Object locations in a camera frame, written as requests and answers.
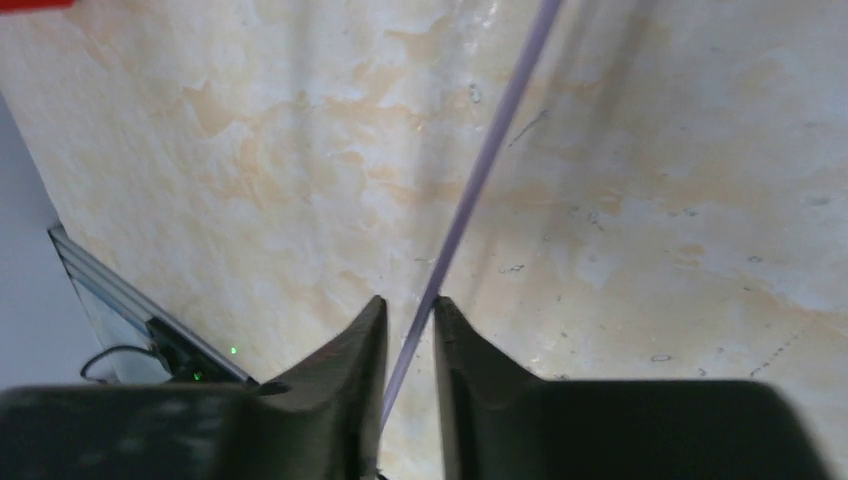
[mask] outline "purple tube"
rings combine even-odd
[[[527,38],[524,49],[518,57],[518,63],[515,65],[512,78],[506,86],[506,91],[504,91],[497,112],[495,112],[494,122],[492,122],[489,132],[486,134],[486,139],[483,141],[483,148],[480,149],[480,154],[474,163],[471,176],[468,177],[468,183],[465,185],[465,191],[462,193],[462,198],[460,198],[459,205],[456,207],[453,222],[445,237],[445,242],[442,244],[442,251],[439,252],[436,265],[433,267],[433,274],[430,276],[430,281],[427,282],[424,296],[421,297],[421,304],[415,312],[415,319],[412,321],[412,326],[409,327],[409,334],[403,342],[397,363],[394,370],[392,370],[392,376],[389,378],[389,383],[386,386],[386,393],[383,396],[383,412],[380,418],[381,432],[386,427],[386,420],[389,418],[389,413],[391,413],[392,406],[397,399],[400,386],[406,376],[406,371],[409,370],[409,365],[412,363],[415,348],[418,346],[421,334],[427,325],[430,310],[433,308],[436,296],[439,294],[445,276],[447,276],[448,268],[450,268],[453,256],[456,253],[457,247],[459,247],[462,234],[465,233],[465,227],[468,226],[471,212],[474,210],[474,205],[480,197],[483,185],[485,185],[489,172],[495,163],[498,150],[500,150],[501,144],[503,144],[504,137],[515,116],[515,111],[521,102],[524,89],[530,81],[530,75],[539,61],[539,56],[545,46],[545,41],[551,31],[561,3],[562,0],[542,0],[542,6],[536,15],[536,20],[533,22],[530,36]]]

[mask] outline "gray wall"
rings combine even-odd
[[[0,390],[79,382],[101,349],[47,236],[57,223],[0,96]]]

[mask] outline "cable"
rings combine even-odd
[[[85,365],[83,365],[80,369],[80,377],[82,377],[83,380],[88,380],[89,382],[97,382],[101,385],[106,384],[106,380],[103,380],[102,378],[89,377],[88,369],[91,368],[92,365],[97,363],[98,360],[101,360],[104,357],[107,357],[115,352],[136,352],[141,353],[143,355],[147,355],[150,358],[155,358],[157,360],[159,359],[158,355],[156,355],[154,352],[151,352],[150,350],[147,350],[146,348],[136,347],[135,345],[115,345],[114,347],[109,347],[106,350],[103,350],[97,355],[91,357],[91,360],[85,362]]]
[[[536,62],[539,60],[542,48],[545,46],[545,41],[548,38],[548,33],[551,31],[554,18],[556,18],[561,3],[562,0],[542,0],[539,13],[536,15],[527,41],[518,57],[512,79],[510,79],[509,84],[506,86],[501,103],[495,112],[495,119],[492,122],[492,126],[489,127],[489,132],[483,141],[483,147],[480,149],[480,154],[477,156],[477,161],[474,164],[473,170],[471,170],[471,175],[468,177],[468,183],[465,185],[465,191],[462,193],[459,205],[456,207],[453,222],[442,244],[442,251],[439,252],[436,266],[433,267],[432,276],[430,277],[430,281],[427,282],[427,287],[424,289],[421,303],[415,312],[415,319],[412,321],[412,326],[409,327],[409,334],[407,334],[406,340],[403,342],[398,361],[395,364],[394,370],[392,370],[392,376],[389,378],[389,383],[386,386],[386,394],[383,396],[383,411],[380,417],[381,432],[386,427],[386,420],[389,418],[389,413],[391,413],[392,406],[397,399],[400,386],[403,383],[407,370],[409,370],[410,363],[412,363],[415,347],[418,346],[421,334],[427,325],[427,319],[430,317],[433,302],[436,301],[436,296],[439,294],[442,282],[444,282],[445,276],[447,276],[448,268],[457,247],[459,247],[459,242],[462,240],[462,234],[465,233],[465,227],[468,226],[468,220],[471,218],[474,204],[477,203],[480,192],[483,190],[483,185],[486,183],[486,178],[492,170],[498,150],[500,150],[507,130],[509,130],[509,125],[512,123],[512,118],[515,116],[515,111],[518,109],[518,104],[521,101],[524,89],[527,87]]]

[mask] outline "red object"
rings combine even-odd
[[[64,8],[74,4],[74,0],[0,0],[0,14],[23,13],[45,8]]]

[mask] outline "black wire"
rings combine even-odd
[[[91,360],[85,362],[85,365],[83,365],[80,369],[80,377],[82,377],[83,380],[88,380],[89,382],[97,382],[100,384],[107,383],[106,380],[103,380],[102,378],[89,377],[88,369],[91,368],[92,365],[97,363],[98,360],[102,359],[103,357],[109,356],[115,352],[136,352],[147,355],[150,358],[155,358],[157,360],[159,359],[159,357],[155,353],[151,352],[150,350],[147,350],[146,348],[136,347],[135,345],[115,345],[114,347],[109,347],[106,350],[103,350],[97,355],[91,357]]]

